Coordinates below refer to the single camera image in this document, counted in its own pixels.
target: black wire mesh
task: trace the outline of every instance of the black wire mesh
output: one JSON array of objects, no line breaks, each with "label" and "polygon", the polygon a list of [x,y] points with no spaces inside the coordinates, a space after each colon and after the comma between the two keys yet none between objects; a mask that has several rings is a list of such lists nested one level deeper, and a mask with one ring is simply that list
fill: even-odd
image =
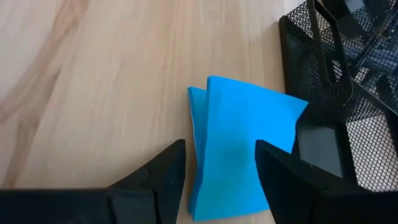
[{"label": "black wire mesh", "polygon": [[[398,112],[398,10],[395,3],[370,1],[367,7],[339,19],[338,24],[351,76]],[[330,38],[325,35],[322,41],[331,45]],[[378,83],[381,78],[388,80],[385,86]],[[380,95],[378,85],[391,91]]]},{"label": "black wire mesh", "polygon": [[380,109],[358,91],[364,88],[368,95],[398,111],[398,16],[393,7],[383,7],[375,6],[371,11],[363,7],[338,21],[339,28],[343,25],[340,37],[353,79],[353,93],[346,101],[341,58],[336,54],[329,22],[316,12],[326,69],[334,83],[325,86],[320,79],[307,3],[280,21],[286,30],[289,63],[297,74],[295,94],[310,102],[306,116],[346,124],[358,184],[373,191],[398,189],[398,157],[391,121],[386,117],[391,111]]}]

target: mesh pen holder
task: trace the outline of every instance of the mesh pen holder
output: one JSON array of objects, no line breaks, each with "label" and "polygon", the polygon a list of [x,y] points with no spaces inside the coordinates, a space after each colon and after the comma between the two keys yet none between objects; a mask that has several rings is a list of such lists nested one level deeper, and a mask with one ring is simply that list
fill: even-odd
[{"label": "mesh pen holder", "polygon": [[[353,15],[362,18],[364,10]],[[335,127],[343,178],[376,192],[398,189],[396,86],[386,71],[380,75],[373,69],[370,74],[378,74],[373,78],[364,74],[376,55],[363,52],[373,47],[378,27],[393,24],[394,16],[391,7],[369,21],[376,28],[368,28],[366,37],[349,38],[339,30],[341,21],[314,0],[279,21],[286,92],[310,103],[302,119]],[[363,49],[352,57],[348,46]]]}]

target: blue sticky note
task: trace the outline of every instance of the blue sticky note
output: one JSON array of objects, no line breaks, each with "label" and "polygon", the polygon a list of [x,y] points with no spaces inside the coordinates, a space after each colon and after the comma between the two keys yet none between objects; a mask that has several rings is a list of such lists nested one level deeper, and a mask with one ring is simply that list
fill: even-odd
[{"label": "blue sticky note", "polygon": [[254,160],[255,142],[263,139],[291,152],[295,123],[307,102],[221,77],[209,77],[207,91],[191,88],[189,93],[199,175],[188,206],[193,219],[268,209]]},{"label": "blue sticky note", "polygon": [[193,126],[193,142],[197,158],[197,174],[193,182],[191,196],[188,201],[188,212],[194,214],[197,195],[203,179],[203,161],[205,159],[207,100],[206,90],[195,87],[188,88],[188,99],[191,108]]}]

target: wooden table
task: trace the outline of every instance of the wooden table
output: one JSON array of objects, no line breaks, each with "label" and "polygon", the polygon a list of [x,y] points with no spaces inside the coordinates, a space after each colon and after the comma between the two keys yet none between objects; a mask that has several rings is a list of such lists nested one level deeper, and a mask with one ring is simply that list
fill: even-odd
[{"label": "wooden table", "polygon": [[2,188],[105,187],[184,138],[192,222],[187,87],[217,74],[283,91],[276,21],[297,1],[0,1]]}]

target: blue paper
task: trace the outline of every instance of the blue paper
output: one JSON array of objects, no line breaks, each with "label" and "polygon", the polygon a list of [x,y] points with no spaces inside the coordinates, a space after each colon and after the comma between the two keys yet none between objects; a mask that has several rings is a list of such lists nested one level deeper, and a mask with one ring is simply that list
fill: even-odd
[{"label": "blue paper", "polygon": [[194,214],[197,195],[203,179],[203,161],[205,159],[206,128],[207,128],[207,100],[206,90],[195,87],[188,88],[193,126],[193,142],[197,158],[197,174],[193,182],[188,212]]},{"label": "blue paper", "polygon": [[209,77],[207,91],[188,92],[198,169],[188,205],[193,219],[268,209],[254,160],[255,142],[263,139],[291,152],[295,123],[307,102],[221,77]]}]

